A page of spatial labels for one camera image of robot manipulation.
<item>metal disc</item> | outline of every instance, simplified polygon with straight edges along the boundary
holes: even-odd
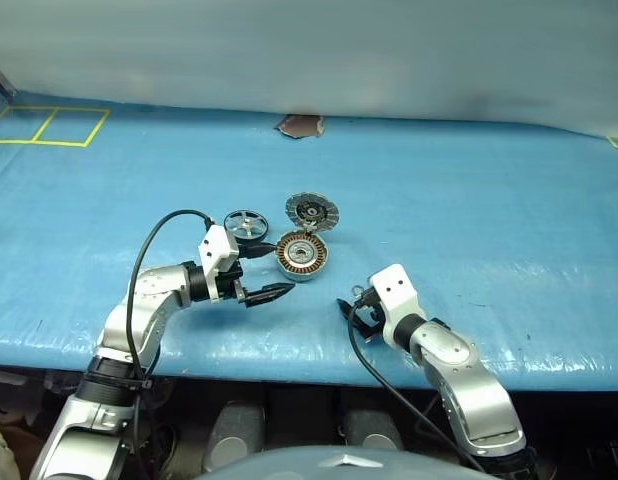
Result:
[[[340,219],[338,207],[319,193],[297,193],[287,200],[287,216],[307,231],[331,230]]]
[[[269,223],[265,217],[251,210],[236,210],[225,217],[225,229],[236,237],[238,243],[258,242],[265,238]]]

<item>black cable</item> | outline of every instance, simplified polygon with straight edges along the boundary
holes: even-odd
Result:
[[[435,432],[435,434],[438,435],[438,437],[440,437],[440,439],[443,440],[443,442],[445,444],[447,444],[447,446],[449,448],[451,448],[456,453],[456,455],[458,455],[458,457],[466,459],[467,462],[469,462],[469,464],[471,464],[471,466],[473,468],[475,468],[476,470],[484,473],[485,469],[482,468],[482,465],[480,465],[476,461],[475,458],[473,458],[468,453],[463,452],[458,447],[458,445],[456,445],[454,442],[452,442],[451,439],[449,437],[447,437],[447,435],[445,435],[444,432],[442,430],[440,430],[436,426],[435,423],[433,423],[425,415],[423,415],[420,410],[418,410],[409,400],[407,400],[398,390],[396,390],[385,379],[385,377],[383,377],[380,374],[380,372],[378,372],[378,370],[373,368],[373,366],[369,363],[369,361],[362,355],[362,352],[360,351],[360,348],[358,347],[358,344],[356,343],[356,337],[354,335],[354,328],[353,328],[353,319],[354,319],[354,316],[356,315],[356,311],[358,310],[358,308],[359,307],[357,305],[354,305],[353,307],[351,307],[351,310],[349,310],[349,315],[347,315],[347,330],[349,332],[349,341],[351,342],[351,347],[353,348],[353,351],[356,354],[356,357],[358,357],[358,360],[360,360],[360,363],[362,363],[362,365],[367,369],[367,371],[376,380],[378,380],[378,382],[380,382],[380,384],[383,387],[385,387],[387,390],[389,390],[389,392],[394,397],[396,397],[400,401],[400,403],[402,403],[407,408],[407,410],[409,410],[420,422],[424,423],[427,427],[429,427],[431,430],[433,430]]]
[[[131,441],[133,443],[133,453],[136,455],[136,466],[140,471],[140,477],[143,480],[148,480],[149,474],[147,473],[145,462],[142,459],[142,454],[140,453],[140,399],[141,396],[136,395],[136,398],[133,401],[133,426]]]
[[[153,373],[153,369],[155,368],[158,362],[157,357],[160,355],[160,350],[158,350],[156,353],[156,358],[154,358],[154,361],[152,362],[152,365],[149,367],[147,372],[145,373],[142,371],[142,364],[140,363],[140,358],[138,357],[138,350],[136,349],[136,343],[133,339],[133,328],[132,328],[133,299],[134,299],[134,292],[136,291],[136,282],[138,281],[138,274],[140,273],[140,267],[142,265],[142,261],[145,258],[145,254],[147,253],[147,250],[149,249],[149,245],[151,245],[151,242],[157,235],[158,231],[169,220],[171,220],[174,217],[180,216],[180,215],[196,215],[202,218],[205,221],[205,227],[207,231],[209,230],[211,225],[213,225],[213,220],[211,219],[211,217],[209,217],[208,215],[202,212],[199,212],[198,210],[176,210],[174,212],[171,212],[165,215],[158,221],[158,223],[156,223],[156,225],[151,229],[151,231],[149,232],[149,235],[147,235],[147,238],[145,238],[145,241],[142,243],[142,246],[140,247],[140,251],[138,252],[138,256],[136,257],[136,262],[134,263],[133,270],[131,271],[131,279],[129,280],[129,291],[127,292],[127,315],[126,315],[126,324],[125,324],[125,334],[127,337],[127,345],[129,347],[129,353],[131,354],[134,376],[137,380],[146,380],[147,378],[149,378],[149,376]],[[157,465],[159,461],[159,455],[160,455],[158,439],[157,439],[157,429],[156,429],[156,422],[155,422],[155,417],[153,413],[153,406],[151,404],[151,399],[149,398],[148,392],[146,392],[144,388],[141,389],[140,393],[136,396],[135,401],[134,401],[133,436],[132,436],[133,448],[134,448],[134,451],[136,452],[136,455],[138,456],[138,465],[139,465],[141,476],[145,479],[150,478],[147,473],[146,466],[142,460],[142,455],[140,453],[139,423],[140,423],[140,402],[141,401],[144,402],[145,407],[147,408],[147,412],[149,415],[149,428],[151,430],[150,435],[151,435],[151,443],[152,443],[152,450],[153,450],[153,456],[154,456],[151,478],[153,478],[154,480],[157,480],[159,470],[160,470],[159,466]]]
[[[425,409],[422,411],[422,414],[425,417],[429,417],[429,412],[431,412],[431,409],[436,405],[436,403],[438,403],[438,400],[440,400],[440,394],[436,393],[433,398],[431,399],[431,401],[427,404],[427,406],[425,407]],[[414,426],[414,430],[416,432],[420,432],[420,426],[422,425],[422,420],[418,419],[416,421],[416,425]]]
[[[154,237],[158,233],[158,231],[163,227],[165,223],[171,220],[174,217],[179,215],[197,215],[204,219],[205,226],[207,230],[213,224],[213,220],[208,215],[205,215],[198,210],[176,210],[175,212],[171,212],[164,217],[162,217],[158,223],[153,227],[145,241],[142,243],[140,247],[140,251],[138,252],[138,256],[136,257],[136,263],[133,266],[133,270],[131,271],[131,279],[129,280],[129,291],[127,292],[127,324],[126,324],[126,335],[127,335],[127,343],[129,345],[129,353],[131,353],[131,359],[133,360],[133,368],[136,374],[136,378],[138,380],[142,380],[145,378],[144,373],[142,371],[142,365],[140,365],[140,359],[138,358],[138,351],[136,350],[136,344],[133,340],[133,331],[131,328],[131,316],[133,312],[133,294],[136,291],[136,282],[138,281],[138,273],[140,272],[140,266],[142,265],[142,261],[145,258],[145,254],[149,249],[149,245],[153,241]]]
[[[169,433],[171,434],[170,437],[167,436],[167,440],[171,440],[170,447],[169,447],[169,454],[165,457],[165,459],[162,462],[162,466],[160,467],[160,473],[162,474],[164,473],[168,465],[171,463],[171,461],[173,460],[173,456],[176,453],[176,446],[178,444],[178,432],[173,427],[173,425],[164,424],[164,425],[161,425],[160,427],[163,429],[167,429]]]

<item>blue table surface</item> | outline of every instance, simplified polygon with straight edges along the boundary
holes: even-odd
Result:
[[[158,373],[374,385],[335,298],[401,263],[428,315],[475,339],[506,387],[618,390],[618,150],[604,139],[328,118],[321,138],[292,140],[274,130],[279,115],[19,102],[111,115],[87,148],[0,145],[0,364],[84,369],[165,213],[255,210],[275,241],[293,228],[287,197],[316,191],[341,214],[323,235],[321,276],[257,308],[226,301],[177,314]],[[49,128],[84,135],[93,122],[59,116]],[[202,235],[198,219],[175,220],[146,263],[194,260]],[[243,266],[247,288],[285,280],[273,257]],[[406,354],[380,341],[364,351],[391,382],[426,385]]]

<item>robotic arm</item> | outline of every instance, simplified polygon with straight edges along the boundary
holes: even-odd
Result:
[[[438,390],[460,448],[488,473],[535,479],[535,459],[506,390],[482,362],[475,343],[442,321],[426,321],[418,296],[401,265],[372,275],[356,307],[372,307],[373,327],[354,317],[365,339],[382,334],[393,348],[409,352]],[[339,300],[348,316],[351,306]]]
[[[294,287],[267,285],[249,292],[240,284],[239,258],[275,250],[267,243],[238,245],[223,227],[211,225],[199,246],[202,265],[150,268],[136,282],[132,337],[144,371],[157,361],[167,320],[192,302],[236,298],[247,307],[275,300]],[[70,396],[33,468],[31,480],[115,480],[129,447],[134,399],[150,380],[136,379],[126,336],[127,296],[109,314],[96,353],[78,391]]]

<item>pulley wheel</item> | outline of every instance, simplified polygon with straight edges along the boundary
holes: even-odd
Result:
[[[225,217],[225,229],[238,243],[259,242],[267,235],[269,223],[265,217],[251,210],[236,210]]]

